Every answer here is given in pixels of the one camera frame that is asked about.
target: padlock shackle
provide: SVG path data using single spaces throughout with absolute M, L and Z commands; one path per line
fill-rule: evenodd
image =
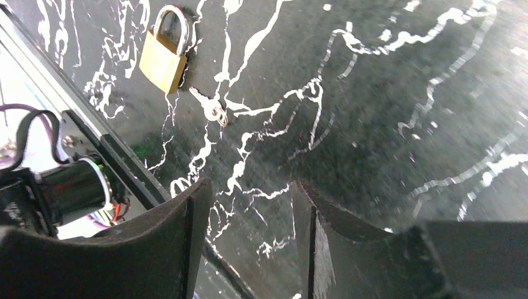
M 154 23 L 154 38 L 158 39 L 158 35 L 161 34 L 161 25 L 163 25 L 165 17 L 170 12 L 176 14 L 182 26 L 182 33 L 180 35 L 180 40 L 176 49 L 176 55 L 184 55 L 189 38 L 189 22 L 187 21 L 187 18 L 185 17 L 181 8 L 177 7 L 176 5 L 165 5 L 162 9 L 160 9 L 156 18 L 156 23 Z

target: black cable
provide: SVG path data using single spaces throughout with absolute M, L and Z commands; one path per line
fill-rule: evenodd
M 1 100 L 1 104 L 2 105 L 5 105 L 4 103 L 4 91 L 2 90 L 2 76 L 0 76 L 0 100 Z M 7 125 L 7 112 L 4 111 L 4 121 L 6 122 L 6 128 L 8 127 Z
M 37 118 L 39 115 L 45 115 L 52 127 L 52 144 L 51 144 L 51 155 L 53 157 L 53 160 L 59 164 L 67 164 L 68 160 L 62 161 L 59 156 L 57 155 L 57 143 L 59 141 L 59 127 L 60 122 L 59 119 L 55 116 L 55 114 L 49 110 L 36 110 L 33 112 L 28 113 L 22 121 L 20 122 L 20 125 L 18 126 L 17 133 L 16 133 L 16 153 L 15 153 L 15 161 L 13 165 L 6 167 L 2 170 L 0 170 L 0 174 L 8 173 L 17 167 L 19 167 L 23 160 L 24 160 L 24 154 L 26 152 L 26 146 L 27 146 L 27 138 L 29 136 L 29 127 L 31 126 L 31 123 L 35 118 Z

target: brass padlock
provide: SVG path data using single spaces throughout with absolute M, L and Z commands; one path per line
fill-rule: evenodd
M 175 13 L 181 23 L 181 36 L 177 46 L 161 34 L 163 20 L 170 12 Z M 147 31 L 139 69 L 165 93 L 174 93 L 178 88 L 187 64 L 185 50 L 188 38 L 189 23 L 181 9 L 175 5 L 164 6 L 156 18 L 154 30 Z

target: red wire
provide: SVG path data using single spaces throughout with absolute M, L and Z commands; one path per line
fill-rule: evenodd
M 130 208 L 130 202 L 125 203 L 125 211 L 123 212 L 123 215 L 119 215 L 119 212 L 121 211 L 121 204 L 114 205 L 114 218 L 112 219 L 112 222 L 116 222 L 117 220 L 120 220 L 123 218 L 123 216 L 128 212 L 128 209 Z
M 121 210 L 121 204 L 117 204 L 114 206 L 115 212 L 114 212 L 114 218 L 112 219 L 112 222 L 116 222 L 117 218 L 119 217 L 119 211 Z
M 126 206 L 126 207 L 125 207 L 125 211 L 123 212 L 123 215 L 121 215 L 121 216 L 118 217 L 118 220 L 119 220 L 119 219 L 122 219 L 123 216 L 128 212 L 128 208 L 130 208 L 130 202 L 126 202 L 126 203 L 125 203 L 125 206 Z

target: key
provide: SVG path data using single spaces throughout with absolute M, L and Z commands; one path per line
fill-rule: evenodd
M 212 100 L 198 92 L 195 87 L 190 87 L 191 94 L 202 104 L 205 118 L 209 121 L 217 121 L 221 126 L 227 126 L 227 115 L 219 101 Z

